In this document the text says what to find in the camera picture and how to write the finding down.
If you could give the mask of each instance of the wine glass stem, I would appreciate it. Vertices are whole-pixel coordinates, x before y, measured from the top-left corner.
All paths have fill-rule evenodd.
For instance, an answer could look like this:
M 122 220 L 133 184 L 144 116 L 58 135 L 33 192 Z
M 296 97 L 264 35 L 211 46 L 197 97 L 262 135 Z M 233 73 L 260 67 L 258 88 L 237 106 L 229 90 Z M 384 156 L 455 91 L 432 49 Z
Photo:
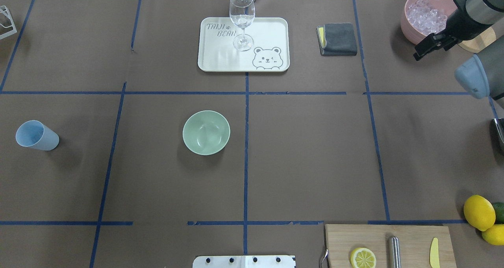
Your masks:
M 245 28 L 242 28 L 242 29 L 241 29 L 241 32 L 242 32 L 242 33 L 241 33 L 241 39 L 240 39 L 240 42 L 244 44 L 244 43 L 246 43 L 246 42 L 247 42 L 247 39 L 245 38 Z

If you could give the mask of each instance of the lemon slice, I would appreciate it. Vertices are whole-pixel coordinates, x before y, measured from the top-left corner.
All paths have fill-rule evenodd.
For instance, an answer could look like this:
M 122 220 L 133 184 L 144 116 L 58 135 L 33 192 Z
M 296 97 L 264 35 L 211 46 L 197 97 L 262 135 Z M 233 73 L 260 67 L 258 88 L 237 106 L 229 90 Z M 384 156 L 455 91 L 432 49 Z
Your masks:
M 358 247 L 350 254 L 350 263 L 353 268 L 375 268 L 376 257 L 371 250 Z

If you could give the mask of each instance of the green bowl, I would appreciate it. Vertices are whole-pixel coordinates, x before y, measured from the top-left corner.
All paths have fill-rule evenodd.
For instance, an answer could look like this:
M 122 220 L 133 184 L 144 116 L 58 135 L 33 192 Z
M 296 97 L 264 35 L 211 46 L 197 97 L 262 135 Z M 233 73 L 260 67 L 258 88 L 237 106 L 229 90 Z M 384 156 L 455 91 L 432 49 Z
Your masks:
M 214 111 L 201 111 L 185 122 L 182 138 L 189 148 L 199 155 L 212 155 L 224 148 L 231 129 L 227 119 Z

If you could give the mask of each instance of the cartoon bear face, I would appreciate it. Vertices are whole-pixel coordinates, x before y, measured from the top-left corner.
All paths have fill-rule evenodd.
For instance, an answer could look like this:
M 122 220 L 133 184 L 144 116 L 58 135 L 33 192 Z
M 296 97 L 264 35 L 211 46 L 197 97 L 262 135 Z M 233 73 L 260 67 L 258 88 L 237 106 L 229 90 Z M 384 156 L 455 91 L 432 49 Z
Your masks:
M 280 69 L 283 64 L 280 52 L 280 48 L 277 47 L 270 50 L 264 50 L 261 47 L 254 48 L 256 56 L 252 64 L 256 69 Z

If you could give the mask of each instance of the gray cloth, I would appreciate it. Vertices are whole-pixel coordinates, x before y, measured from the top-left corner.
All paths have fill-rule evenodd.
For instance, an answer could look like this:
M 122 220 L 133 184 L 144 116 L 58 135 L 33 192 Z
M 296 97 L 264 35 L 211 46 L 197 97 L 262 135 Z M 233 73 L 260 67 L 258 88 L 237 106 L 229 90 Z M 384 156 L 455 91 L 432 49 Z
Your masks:
M 317 35 L 319 39 L 320 54 L 323 56 L 341 56 L 356 55 L 357 42 L 353 33 L 353 24 L 351 23 L 328 23 L 324 24 L 325 45 L 320 41 L 319 28 L 317 26 Z

